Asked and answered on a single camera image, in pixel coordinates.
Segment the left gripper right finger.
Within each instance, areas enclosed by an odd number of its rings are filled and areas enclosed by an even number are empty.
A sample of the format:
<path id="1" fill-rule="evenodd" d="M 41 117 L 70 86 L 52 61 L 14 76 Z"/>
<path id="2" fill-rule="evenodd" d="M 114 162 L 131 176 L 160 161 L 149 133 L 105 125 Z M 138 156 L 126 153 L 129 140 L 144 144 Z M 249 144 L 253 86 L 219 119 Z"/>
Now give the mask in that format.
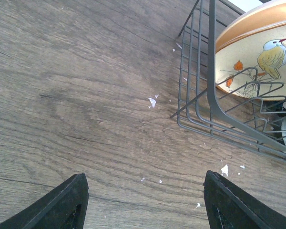
<path id="1" fill-rule="evenodd" d="M 217 172 L 208 170 L 204 202 L 212 229 L 286 229 L 286 217 Z"/>

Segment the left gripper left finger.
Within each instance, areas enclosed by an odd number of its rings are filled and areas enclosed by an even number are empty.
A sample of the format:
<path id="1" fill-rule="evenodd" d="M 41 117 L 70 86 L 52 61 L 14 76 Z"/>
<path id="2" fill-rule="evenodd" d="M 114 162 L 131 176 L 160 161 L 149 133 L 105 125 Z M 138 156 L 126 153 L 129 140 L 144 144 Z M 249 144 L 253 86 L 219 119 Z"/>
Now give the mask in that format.
<path id="1" fill-rule="evenodd" d="M 88 190 L 86 175 L 75 174 L 0 223 L 0 229 L 82 229 L 89 200 Z"/>

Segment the black wire dish rack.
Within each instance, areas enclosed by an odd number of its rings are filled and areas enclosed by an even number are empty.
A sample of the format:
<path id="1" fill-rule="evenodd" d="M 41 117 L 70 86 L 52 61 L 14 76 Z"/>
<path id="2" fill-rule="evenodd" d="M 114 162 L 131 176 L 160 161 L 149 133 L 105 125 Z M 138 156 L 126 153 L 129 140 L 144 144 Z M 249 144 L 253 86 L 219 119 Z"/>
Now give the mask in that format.
<path id="1" fill-rule="evenodd" d="M 281 125 L 286 109 L 266 96 L 244 98 L 215 83 L 215 43 L 234 20 L 245 13 L 226 0 L 195 2 L 182 37 L 178 110 L 179 126 L 286 162 Z"/>

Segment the wooden bird painted plate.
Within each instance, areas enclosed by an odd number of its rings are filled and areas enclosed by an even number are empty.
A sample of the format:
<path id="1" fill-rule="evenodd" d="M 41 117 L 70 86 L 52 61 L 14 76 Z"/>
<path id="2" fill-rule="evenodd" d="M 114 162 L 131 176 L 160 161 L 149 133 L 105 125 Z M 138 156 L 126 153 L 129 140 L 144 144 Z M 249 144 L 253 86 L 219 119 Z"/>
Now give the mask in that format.
<path id="1" fill-rule="evenodd" d="M 245 33 L 218 49 L 215 83 L 244 98 L 286 97 L 286 21 Z"/>

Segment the orange plastic plate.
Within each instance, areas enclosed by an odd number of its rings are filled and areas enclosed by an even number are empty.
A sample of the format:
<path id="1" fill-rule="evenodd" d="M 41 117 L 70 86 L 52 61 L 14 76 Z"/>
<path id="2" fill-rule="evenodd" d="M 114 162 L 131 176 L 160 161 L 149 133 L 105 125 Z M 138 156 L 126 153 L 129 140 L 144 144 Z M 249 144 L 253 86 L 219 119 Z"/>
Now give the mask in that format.
<path id="1" fill-rule="evenodd" d="M 269 1 L 241 15 L 226 27 L 216 40 L 215 51 L 252 34 L 282 25 L 286 25 L 286 0 Z"/>

